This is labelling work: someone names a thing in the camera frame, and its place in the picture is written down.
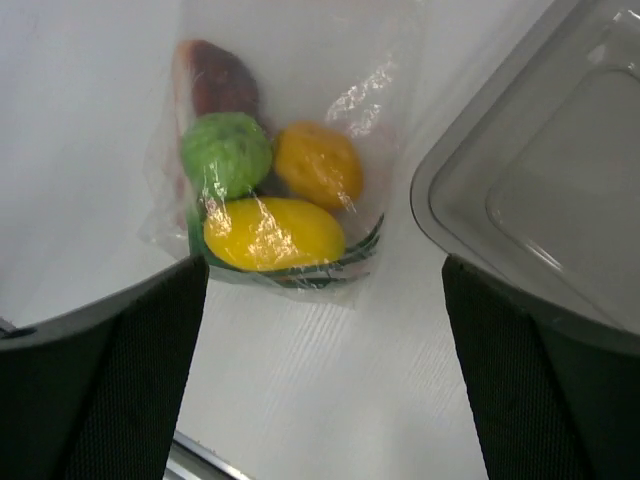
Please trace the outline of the clear zip top bag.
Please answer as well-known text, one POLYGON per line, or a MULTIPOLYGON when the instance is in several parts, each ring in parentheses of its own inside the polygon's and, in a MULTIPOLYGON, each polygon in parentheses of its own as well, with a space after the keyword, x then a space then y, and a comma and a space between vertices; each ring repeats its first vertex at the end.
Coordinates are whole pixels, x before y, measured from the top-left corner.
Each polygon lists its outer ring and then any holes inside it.
POLYGON ((142 238, 210 277, 351 304, 407 135, 421 1, 184 1, 142 238))

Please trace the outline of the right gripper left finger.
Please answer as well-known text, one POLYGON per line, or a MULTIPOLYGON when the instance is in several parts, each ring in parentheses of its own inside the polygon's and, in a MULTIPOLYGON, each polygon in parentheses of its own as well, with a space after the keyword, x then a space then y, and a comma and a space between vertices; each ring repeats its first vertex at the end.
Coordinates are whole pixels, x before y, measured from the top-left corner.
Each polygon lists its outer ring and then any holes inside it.
POLYGON ((5 479, 160 479, 200 330, 200 256, 39 323, 1 325, 5 479))

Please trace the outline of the yellow lemon toy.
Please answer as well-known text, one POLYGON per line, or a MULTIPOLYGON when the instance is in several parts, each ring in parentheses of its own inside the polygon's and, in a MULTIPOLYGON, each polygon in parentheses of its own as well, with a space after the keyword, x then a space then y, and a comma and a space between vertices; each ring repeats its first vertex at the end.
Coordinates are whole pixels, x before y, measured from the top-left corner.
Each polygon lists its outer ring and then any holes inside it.
POLYGON ((346 209, 364 188, 359 153, 340 132, 309 121, 280 131, 274 170, 294 194, 325 209, 346 209))

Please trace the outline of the green onion toy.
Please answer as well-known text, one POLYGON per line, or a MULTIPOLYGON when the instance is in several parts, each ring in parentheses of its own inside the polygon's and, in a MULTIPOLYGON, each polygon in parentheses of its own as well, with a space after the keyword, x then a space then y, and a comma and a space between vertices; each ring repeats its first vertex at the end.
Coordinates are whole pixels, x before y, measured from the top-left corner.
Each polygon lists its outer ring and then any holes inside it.
POLYGON ((267 272, 247 272, 223 262, 206 246, 204 216, 198 207, 190 207, 186 212, 189 252, 204 257, 209 264, 209 276, 212 280, 233 285, 258 285, 291 290, 324 290, 369 276, 384 220, 385 215, 382 214, 372 230, 359 242, 349 246, 335 262, 267 272))

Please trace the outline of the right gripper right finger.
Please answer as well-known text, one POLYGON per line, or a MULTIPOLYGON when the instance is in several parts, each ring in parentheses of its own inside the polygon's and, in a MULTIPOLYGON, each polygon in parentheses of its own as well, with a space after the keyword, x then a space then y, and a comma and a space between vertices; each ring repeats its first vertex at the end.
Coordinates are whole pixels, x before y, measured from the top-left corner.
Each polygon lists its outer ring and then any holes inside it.
POLYGON ((635 479, 639 338, 456 256, 446 310, 492 479, 635 479))

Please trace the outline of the green guava toy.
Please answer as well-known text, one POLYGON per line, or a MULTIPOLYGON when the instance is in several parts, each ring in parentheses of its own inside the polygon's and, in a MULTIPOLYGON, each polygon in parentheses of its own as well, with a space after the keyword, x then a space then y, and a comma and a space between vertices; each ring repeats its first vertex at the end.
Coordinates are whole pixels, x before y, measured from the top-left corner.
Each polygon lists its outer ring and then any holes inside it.
POLYGON ((264 130, 242 112, 197 118, 181 138, 180 156, 195 193, 221 201, 250 193, 268 175, 273 162, 264 130))

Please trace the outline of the yellow mango toy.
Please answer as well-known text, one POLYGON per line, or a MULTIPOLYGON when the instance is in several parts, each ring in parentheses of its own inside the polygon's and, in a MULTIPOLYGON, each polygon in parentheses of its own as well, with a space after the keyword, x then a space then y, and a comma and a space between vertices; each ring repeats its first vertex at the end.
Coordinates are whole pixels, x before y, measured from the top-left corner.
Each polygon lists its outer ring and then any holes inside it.
POLYGON ((297 199, 231 201, 207 216, 203 236, 217 258, 253 272, 325 265, 339 260, 346 250, 338 221, 326 210, 297 199))

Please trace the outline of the red meat slice toy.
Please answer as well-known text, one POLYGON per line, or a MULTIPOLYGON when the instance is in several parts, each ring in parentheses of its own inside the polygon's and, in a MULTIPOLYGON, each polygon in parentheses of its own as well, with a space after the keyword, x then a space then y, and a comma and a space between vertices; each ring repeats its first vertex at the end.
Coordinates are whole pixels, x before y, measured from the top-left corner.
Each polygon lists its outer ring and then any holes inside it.
POLYGON ((242 112, 253 117, 262 127, 257 82, 250 69, 235 54, 206 40, 182 41, 173 55, 172 80, 177 151, 186 179, 180 156, 181 138, 197 118, 210 113, 242 112))

